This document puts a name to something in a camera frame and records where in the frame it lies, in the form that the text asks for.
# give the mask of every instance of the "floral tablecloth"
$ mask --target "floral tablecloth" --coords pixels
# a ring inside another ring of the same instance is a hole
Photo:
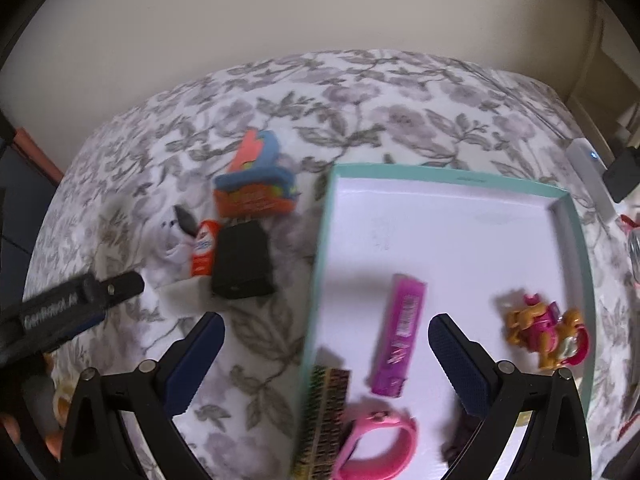
[[[286,478],[327,174],[336,162],[422,164],[501,173],[571,191],[596,291],[597,346],[588,429],[593,469],[611,455],[630,394],[636,295],[624,238],[601,224],[563,149],[580,136],[549,87],[453,59],[394,50],[330,51],[248,63],[162,92],[98,128],[66,173],[36,244],[26,295],[93,269],[143,271],[145,293],[55,355],[52,376],[71,389],[80,372],[133,370],[159,358],[194,325],[168,316],[154,287],[172,275],[158,247],[179,240],[172,206],[210,207],[248,128],[271,129],[280,164],[297,174],[295,213],[264,222],[277,293],[221,302],[226,341],[188,411],[174,419],[214,478]],[[134,444],[159,478],[142,440]]]

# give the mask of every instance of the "pink watch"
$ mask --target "pink watch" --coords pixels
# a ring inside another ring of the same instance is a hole
[[[373,412],[353,421],[345,443],[338,452],[333,480],[390,480],[409,465],[418,443],[418,427],[414,418],[396,412]],[[398,439],[391,451],[368,460],[349,460],[359,439],[368,431],[399,428]]]

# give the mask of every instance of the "blue gripper pad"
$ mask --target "blue gripper pad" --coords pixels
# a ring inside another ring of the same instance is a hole
[[[225,322],[207,312],[187,334],[160,359],[156,389],[168,416],[184,413],[225,340]]]
[[[429,345],[465,411],[484,419],[493,400],[491,385],[467,353],[468,350],[476,350],[471,345],[477,346],[481,352],[484,349],[469,341],[447,314],[438,314],[431,319],[428,337]]]

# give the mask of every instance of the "beige wall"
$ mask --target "beige wall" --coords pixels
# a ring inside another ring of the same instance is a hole
[[[99,123],[248,60],[389,47],[539,78],[566,94],[591,0],[48,0],[0,73],[0,106],[66,168]]]

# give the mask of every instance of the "white tray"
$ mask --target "white tray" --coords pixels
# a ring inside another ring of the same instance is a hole
[[[385,321],[392,275],[427,282],[418,339],[402,397],[373,395],[367,379]],[[332,173],[303,359],[351,371],[347,414],[392,406],[419,425],[418,450],[401,479],[439,479],[441,449],[457,423],[456,395],[427,341],[447,312],[494,360],[537,371],[537,355],[508,346],[505,309],[539,292],[585,314],[591,351],[580,394],[587,412],[595,348],[591,271],[577,212],[564,190],[537,182],[419,166],[345,164]],[[492,478],[504,478],[525,428],[516,428]],[[364,438],[354,458],[383,452],[389,432]]]

